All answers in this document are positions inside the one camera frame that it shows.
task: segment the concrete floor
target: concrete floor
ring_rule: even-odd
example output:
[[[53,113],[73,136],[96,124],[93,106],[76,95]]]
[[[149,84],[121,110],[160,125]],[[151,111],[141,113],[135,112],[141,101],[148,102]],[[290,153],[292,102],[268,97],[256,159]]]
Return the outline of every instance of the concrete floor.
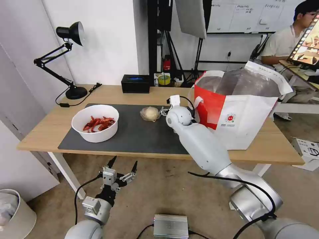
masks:
[[[290,140],[291,136],[319,141],[319,116],[291,114],[292,122],[276,121]],[[64,155],[71,169],[84,183],[94,178],[106,165],[109,156]],[[228,207],[231,191],[218,181],[191,176],[187,171],[203,173],[190,160],[118,157],[114,168],[129,172],[138,160],[137,178],[116,196],[111,216],[104,227],[107,239],[135,239],[153,221],[155,213],[188,216],[190,229],[212,239],[232,238],[244,224]],[[240,164],[245,169],[254,165]],[[319,171],[304,171],[291,166],[272,165],[263,177],[282,197],[284,204],[277,211],[280,217],[292,218],[319,230]],[[100,192],[102,181],[84,187],[87,195]],[[64,238],[74,225],[74,191],[66,180],[29,202],[37,213],[37,223],[26,239]],[[83,209],[78,200],[79,220]],[[153,238],[149,228],[141,238]],[[257,227],[248,228],[240,238],[263,238]]]

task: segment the gray desk mat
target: gray desk mat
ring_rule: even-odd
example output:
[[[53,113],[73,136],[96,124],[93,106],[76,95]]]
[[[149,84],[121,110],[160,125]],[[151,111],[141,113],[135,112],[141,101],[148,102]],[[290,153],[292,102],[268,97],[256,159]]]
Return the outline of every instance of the gray desk mat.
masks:
[[[132,153],[188,154],[167,124],[164,116],[156,122],[144,121],[140,111],[144,105],[111,105],[120,114],[118,130],[107,141],[90,143],[85,141],[78,132],[70,129],[58,149],[113,151]],[[159,110],[162,106],[153,106]]]

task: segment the lamp arm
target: lamp arm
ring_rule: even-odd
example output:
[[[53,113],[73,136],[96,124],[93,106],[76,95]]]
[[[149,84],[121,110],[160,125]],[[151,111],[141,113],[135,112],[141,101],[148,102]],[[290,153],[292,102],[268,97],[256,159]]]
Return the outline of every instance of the lamp arm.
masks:
[[[53,54],[54,52],[62,49],[63,47],[65,47],[67,50],[63,51],[62,53],[56,55],[56,56],[52,56],[52,57],[49,57],[51,54]],[[66,42],[64,43],[62,46],[58,47],[57,49],[49,52],[48,54],[40,57],[40,58],[37,58],[37,59],[34,59],[34,64],[38,67],[40,67],[41,69],[45,70],[47,73],[49,73],[50,75],[54,76],[55,78],[59,79],[60,81],[62,81],[64,84],[70,86],[71,88],[74,86],[73,82],[64,78],[63,76],[60,76],[58,75],[57,73],[55,73],[53,70],[49,69],[46,67],[46,64],[49,63],[50,61],[53,61],[54,59],[64,55],[65,53],[69,52],[72,50],[72,43],[70,42]]]

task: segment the white door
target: white door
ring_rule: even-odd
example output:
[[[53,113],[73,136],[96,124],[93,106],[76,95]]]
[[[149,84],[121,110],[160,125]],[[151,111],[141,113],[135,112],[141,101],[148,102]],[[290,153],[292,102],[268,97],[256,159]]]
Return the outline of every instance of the white door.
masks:
[[[22,140],[45,117],[46,113],[1,45],[0,82],[0,120],[19,140]],[[34,155],[42,162],[44,159],[47,168],[55,173],[59,172],[47,153],[34,152]]]
[[[31,152],[16,149],[20,140],[1,121],[0,132],[0,189],[17,190],[29,201],[59,184]]]

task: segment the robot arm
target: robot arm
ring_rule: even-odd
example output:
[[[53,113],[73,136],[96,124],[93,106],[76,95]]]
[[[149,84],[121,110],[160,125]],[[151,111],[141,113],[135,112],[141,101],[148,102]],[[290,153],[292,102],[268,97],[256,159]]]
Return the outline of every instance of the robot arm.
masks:
[[[117,173],[112,166],[116,156],[111,159],[107,166],[103,166],[102,191],[95,198],[85,197],[82,206],[85,210],[87,220],[76,223],[67,232],[65,239],[102,239],[102,227],[110,216],[111,208],[114,206],[116,194],[136,178],[137,161],[131,172],[127,174]]]
[[[204,125],[196,123],[188,109],[179,106],[179,102],[178,95],[170,97],[171,108],[166,115],[166,123],[179,135],[181,144],[198,166],[213,176],[240,179],[261,187],[270,195],[275,208],[278,209],[282,205],[282,200],[276,191],[257,174],[233,165],[227,150],[214,133]],[[251,222],[272,210],[270,199],[256,187],[234,181],[223,183],[229,188],[236,188],[230,203],[246,222]],[[266,239],[319,238],[319,232],[314,228],[290,219],[269,218],[259,221],[257,225]]]
[[[261,177],[251,171],[240,169],[231,163],[227,150],[214,133],[204,125],[192,122],[187,108],[175,103],[167,113],[166,122],[179,135],[181,144],[199,167],[213,176],[241,179],[254,183],[263,188],[272,197],[276,208],[282,205],[279,195]],[[241,185],[233,181],[225,181],[223,183],[229,188],[236,188]],[[269,198],[262,191],[251,185],[244,185],[244,187],[239,188],[233,194],[232,199],[231,203],[247,222],[272,209]]]

